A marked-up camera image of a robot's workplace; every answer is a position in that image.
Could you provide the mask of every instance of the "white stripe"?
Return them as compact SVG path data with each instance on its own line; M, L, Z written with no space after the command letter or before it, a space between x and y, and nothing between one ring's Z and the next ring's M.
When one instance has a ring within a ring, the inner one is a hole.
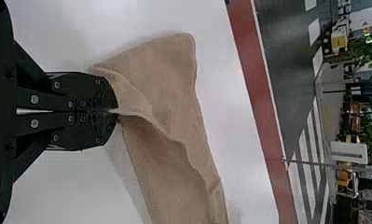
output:
M313 21L309 26L309 34L310 34L310 45L312 46L314 41L320 36L320 23L319 18Z
M320 162L324 162L324 148L323 148L323 137L322 137L322 128L320 126L320 113L319 108L317 106L316 98L314 98L313 101L313 113L314 113L314 119L316 120L316 130L317 130L317 142L319 144L319 152L320 152Z
M323 200L323 211L322 211L322 217L320 218L320 224L325 223L325 217L327 214L327 205L328 205L328 194L330 189L328 188L328 182L325 185L325 192L324 192L324 200Z
M314 75L316 77L319 74L319 70L322 67L322 64L323 64L323 50L322 50L322 47L320 47L313 57L313 70L314 70Z
M316 0L305 0L305 10L309 11L317 6Z
M296 217L298 223L308 223L307 214L305 211L304 198L302 196L301 182L299 180L298 165L295 162L290 163L288 168L290 177L291 190L293 191L294 204L296 207Z
M311 118L311 112L308 114L308 133L310 135L310 151L311 151L312 159L314 162L319 162L319 159L317 156L316 139L314 137L314 125L313 125L313 119ZM314 167L314 173L316 174L317 190L319 190L320 181L322 180L320 176L320 167L319 166L313 166L313 167Z
M299 137L299 150L301 151L301 160L310 161L308 155L307 137L305 130L302 130L301 136ZM314 193L313 182L311 179L311 167L310 165L304 164L304 174L306 180L306 187L308 192L308 199L310 203L310 214L311 218L314 216L314 209L316 207L316 195Z
M273 111L275 112L275 119L276 119L276 125L278 126L279 139L281 140L282 155L283 155L283 158L286 159L285 150L284 150L284 143L283 143L283 138L282 138L281 123L279 123L278 111L276 109L276 103L275 103L275 97L273 95L272 84L270 83L270 75L269 75L269 70L268 70L267 57L266 57L265 52L263 50L264 49L264 44L262 42L261 31L260 31L259 23L258 23L258 17L257 17L257 13L256 13L256 10L255 10L255 1L251 0L250 2L252 4L253 15L255 17L255 28L257 30L258 41L259 41L260 48L261 48L262 59L264 61L264 65L265 65L265 71L267 73L267 80L268 80L268 84L269 84L270 98L272 99Z

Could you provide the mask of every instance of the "beige towel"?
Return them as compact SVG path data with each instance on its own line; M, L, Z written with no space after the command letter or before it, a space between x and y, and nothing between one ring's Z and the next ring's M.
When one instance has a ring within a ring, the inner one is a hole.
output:
M189 34L171 35L99 63L113 86L123 136L156 224L227 224L220 177L195 93Z

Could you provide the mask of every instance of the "red border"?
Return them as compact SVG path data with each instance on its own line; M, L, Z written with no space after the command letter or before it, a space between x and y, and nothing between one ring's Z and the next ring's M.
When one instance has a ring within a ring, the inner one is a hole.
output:
M227 11L253 106L279 220L285 224L297 223L290 179L281 161L281 139L250 0L229 0Z

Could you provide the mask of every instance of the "tabletop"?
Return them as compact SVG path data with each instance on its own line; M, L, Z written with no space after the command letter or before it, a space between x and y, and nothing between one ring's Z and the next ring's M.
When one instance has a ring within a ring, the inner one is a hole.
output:
M226 6L220 0L7 0L15 39L47 72L86 72L153 37L191 33L197 95L230 223L278 223ZM117 126L105 147L45 152L15 183L6 223L151 223Z

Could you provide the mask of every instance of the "white surface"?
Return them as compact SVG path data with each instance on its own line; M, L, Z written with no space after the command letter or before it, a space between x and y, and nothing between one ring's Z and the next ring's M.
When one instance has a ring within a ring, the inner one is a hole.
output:
M320 36L320 23L319 18L313 21L309 26L310 45L312 46L314 41Z
M309 11L317 6L316 0L305 0L305 10Z
M317 147L316 147L316 138L314 135L314 123L311 118L311 112L308 114L308 133L310 137L310 151L311 151L311 157L314 162L319 162L319 157L317 156ZM322 181L322 177L320 175L320 167L319 166L313 166L314 173L316 175L316 183L317 183L317 190L319 190L320 181Z
M308 145L307 145L307 137L305 135L305 130L302 130L301 136L299 136L299 150L301 151L301 160L302 161L310 161L308 155ZM308 192L308 200L310 204L310 213L311 217L314 216L314 208L316 207L316 194L314 192L313 181L311 177L311 166L307 164L303 164L304 167L304 174L305 174L305 181L307 186Z
M331 141L331 151L333 152L333 161L351 161L359 164L368 163L366 144ZM351 156L341 155L341 153L350 154Z
M294 154L291 160L296 160L296 154ZM304 198L302 196L301 182L299 180L298 165L295 162L290 163L288 167L288 174L290 176L291 191L293 191L294 205L296 206L296 218L298 223L308 223Z
M323 49L319 47L316 54L313 56L313 71L314 75L317 77L319 75L320 68L323 64Z
M316 124L316 132L317 132L317 143L319 144L320 150L320 162L324 162L324 148L323 148L323 137L322 137L322 127L320 126L320 113L319 108L317 106L316 97L313 100L313 114L314 120Z
M372 26L372 7L353 11L351 17L351 29L353 31L364 29L364 22L368 22L369 27Z
M230 223L278 223L224 1L7 0L7 4L16 39L45 71L86 71L151 37L191 33L197 42L197 94ZM75 155L44 153L16 183L6 221L142 222L149 223L148 214L126 148L117 137L107 147Z

